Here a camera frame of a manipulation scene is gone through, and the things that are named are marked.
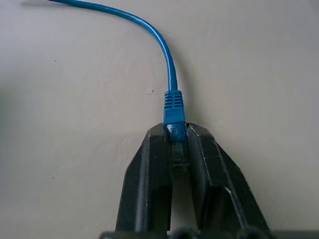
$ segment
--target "clamp jaw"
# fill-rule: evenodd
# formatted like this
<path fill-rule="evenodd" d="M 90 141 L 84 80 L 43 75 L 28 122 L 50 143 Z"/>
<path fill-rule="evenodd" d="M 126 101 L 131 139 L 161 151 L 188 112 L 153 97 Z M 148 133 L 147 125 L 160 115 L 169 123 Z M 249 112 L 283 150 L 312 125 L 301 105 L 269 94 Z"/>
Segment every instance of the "clamp jaw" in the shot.
<path fill-rule="evenodd" d="M 125 173 L 116 230 L 101 239 L 272 238 L 239 167 L 207 129 L 188 123 L 186 132 L 181 154 L 162 124 L 149 129 Z M 199 232 L 181 229 L 168 236 L 176 167 L 190 174 Z"/>

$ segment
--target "beige wall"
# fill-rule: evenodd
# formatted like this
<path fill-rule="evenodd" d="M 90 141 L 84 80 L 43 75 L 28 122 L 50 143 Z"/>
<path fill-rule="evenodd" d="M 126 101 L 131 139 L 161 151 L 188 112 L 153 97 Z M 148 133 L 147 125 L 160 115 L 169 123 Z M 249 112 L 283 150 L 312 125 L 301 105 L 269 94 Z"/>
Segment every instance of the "beige wall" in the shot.
<path fill-rule="evenodd" d="M 1 238 L 95 238 L 162 121 L 165 61 L 126 20 L 21 2 L 0 1 Z M 99 2 L 162 32 L 187 119 L 241 167 L 270 227 L 318 229 L 319 2 Z"/>

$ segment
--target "blue cable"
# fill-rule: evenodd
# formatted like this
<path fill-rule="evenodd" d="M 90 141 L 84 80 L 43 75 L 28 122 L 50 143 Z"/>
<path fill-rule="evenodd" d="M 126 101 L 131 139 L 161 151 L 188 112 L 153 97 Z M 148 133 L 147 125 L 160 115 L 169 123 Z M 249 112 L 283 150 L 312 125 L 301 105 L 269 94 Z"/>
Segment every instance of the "blue cable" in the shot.
<path fill-rule="evenodd" d="M 127 20 L 130 20 L 137 25 L 140 25 L 141 27 L 145 28 L 150 34 L 155 37 L 155 39 L 158 41 L 167 65 L 167 74 L 168 74 L 168 90 L 177 90 L 177 79 L 176 79 L 176 70 L 173 62 L 173 58 L 170 54 L 169 48 L 163 38 L 163 36 L 160 34 L 159 31 L 155 29 L 151 24 L 149 24 L 147 21 L 143 20 L 142 18 L 135 16 L 133 14 L 130 14 L 128 12 L 110 7 L 110 6 L 104 6 L 97 3 L 91 3 L 91 2 L 85 2 L 85 1 L 77 1 L 77 0 L 49 0 L 54 2 L 59 2 L 71 6 L 81 7 L 81 8 L 87 8 L 91 10 L 96 11 L 102 11 L 106 13 L 110 13 L 116 16 L 123 17 Z"/>
<path fill-rule="evenodd" d="M 150 34 L 155 37 L 158 41 L 167 65 L 168 74 L 168 91 L 165 93 L 165 103 L 164 103 L 164 122 L 163 125 L 166 127 L 169 138 L 172 143 L 183 143 L 186 140 L 186 127 L 185 127 L 185 115 L 184 115 L 184 104 L 182 99 L 181 91 L 177 90 L 177 79 L 176 70 L 173 62 L 173 58 L 170 54 L 169 48 L 162 37 L 162 35 L 157 31 L 151 24 L 142 18 L 130 14 L 128 12 L 104 6 L 97 3 L 90 3 L 85 1 L 77 0 L 48 0 L 58 3 L 63 3 L 71 6 L 87 8 L 96 11 L 102 11 L 110 13 L 116 16 L 123 17 L 130 20 L 143 28 L 145 28 Z"/>

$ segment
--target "white surface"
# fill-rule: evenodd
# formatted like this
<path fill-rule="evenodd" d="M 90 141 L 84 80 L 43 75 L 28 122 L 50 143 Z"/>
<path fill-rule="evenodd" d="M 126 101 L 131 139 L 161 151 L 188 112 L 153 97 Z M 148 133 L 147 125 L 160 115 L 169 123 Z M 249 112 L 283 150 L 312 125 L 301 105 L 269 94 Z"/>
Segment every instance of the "white surface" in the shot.
<path fill-rule="evenodd" d="M 318 229 L 319 2 L 99 2 L 162 32 L 187 119 L 241 167 L 270 227 Z M 1 238 L 113 230 L 126 167 L 162 121 L 157 42 L 105 13 L 7 0 L 0 53 Z"/>

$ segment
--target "plastic connector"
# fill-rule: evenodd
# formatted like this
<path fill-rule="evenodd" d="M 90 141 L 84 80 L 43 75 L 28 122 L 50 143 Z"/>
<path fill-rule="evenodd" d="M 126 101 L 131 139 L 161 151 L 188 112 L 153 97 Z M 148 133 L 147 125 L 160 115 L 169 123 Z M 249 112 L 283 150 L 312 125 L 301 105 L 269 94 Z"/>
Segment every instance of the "plastic connector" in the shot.
<path fill-rule="evenodd" d="M 184 103 L 181 91 L 165 92 L 164 126 L 172 143 L 183 143 L 186 140 Z"/>

